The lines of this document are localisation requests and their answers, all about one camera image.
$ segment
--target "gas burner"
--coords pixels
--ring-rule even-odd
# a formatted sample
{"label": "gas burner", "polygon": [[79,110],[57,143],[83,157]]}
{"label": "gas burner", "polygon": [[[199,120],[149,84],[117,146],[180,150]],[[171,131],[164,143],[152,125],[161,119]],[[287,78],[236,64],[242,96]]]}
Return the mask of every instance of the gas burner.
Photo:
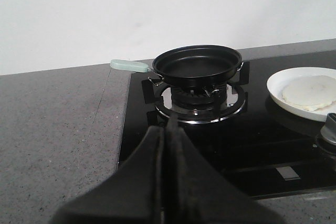
{"label": "gas burner", "polygon": [[223,121],[240,112],[246,102],[243,89],[231,82],[187,91],[165,85],[155,97],[155,107],[162,116],[170,118],[175,112],[179,122],[188,124]]}

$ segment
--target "black frying pan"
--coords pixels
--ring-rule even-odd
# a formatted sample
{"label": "black frying pan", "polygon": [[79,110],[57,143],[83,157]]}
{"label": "black frying pan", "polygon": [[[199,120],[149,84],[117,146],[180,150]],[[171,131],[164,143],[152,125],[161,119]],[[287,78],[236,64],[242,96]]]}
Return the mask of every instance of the black frying pan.
{"label": "black frying pan", "polygon": [[172,86],[202,88],[233,77],[242,65],[241,58],[238,51],[228,47],[188,46],[159,55],[153,61],[153,69]]}

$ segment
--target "food on plate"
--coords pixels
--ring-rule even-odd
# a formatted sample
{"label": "food on plate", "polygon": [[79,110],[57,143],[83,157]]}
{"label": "food on plate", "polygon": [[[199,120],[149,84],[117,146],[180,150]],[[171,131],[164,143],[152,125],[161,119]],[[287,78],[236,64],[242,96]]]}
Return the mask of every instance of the food on plate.
{"label": "food on plate", "polygon": [[290,105],[315,111],[336,101],[336,79],[329,76],[307,76],[291,81],[282,91]]}

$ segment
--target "kitchen countertop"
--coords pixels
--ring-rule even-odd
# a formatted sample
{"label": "kitchen countertop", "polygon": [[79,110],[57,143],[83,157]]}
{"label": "kitchen countertop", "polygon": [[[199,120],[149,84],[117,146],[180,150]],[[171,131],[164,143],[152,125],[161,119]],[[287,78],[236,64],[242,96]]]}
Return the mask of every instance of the kitchen countertop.
{"label": "kitchen countertop", "polygon": [[[336,39],[239,51],[248,60],[328,50]],[[111,176],[129,77],[109,64],[0,77],[0,223],[47,223]],[[336,223],[336,191],[258,202],[288,223]]]}

